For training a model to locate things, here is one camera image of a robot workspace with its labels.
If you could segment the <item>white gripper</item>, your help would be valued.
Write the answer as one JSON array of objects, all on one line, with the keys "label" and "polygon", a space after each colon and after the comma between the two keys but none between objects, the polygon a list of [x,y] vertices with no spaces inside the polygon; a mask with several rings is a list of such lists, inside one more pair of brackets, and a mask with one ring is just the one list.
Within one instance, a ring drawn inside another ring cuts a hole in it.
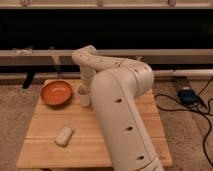
[{"label": "white gripper", "polygon": [[96,74],[96,71],[92,68],[85,67],[85,66],[80,67],[81,81],[85,86],[90,86],[95,74]]}]

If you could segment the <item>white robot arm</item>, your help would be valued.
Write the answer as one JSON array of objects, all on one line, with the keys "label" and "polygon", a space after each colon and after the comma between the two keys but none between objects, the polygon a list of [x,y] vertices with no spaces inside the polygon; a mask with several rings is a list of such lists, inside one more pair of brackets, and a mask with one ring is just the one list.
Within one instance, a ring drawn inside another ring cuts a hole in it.
[{"label": "white robot arm", "polygon": [[97,54],[89,45],[72,53],[81,79],[90,88],[114,171],[164,171],[135,104],[151,89],[154,74],[144,62]]}]

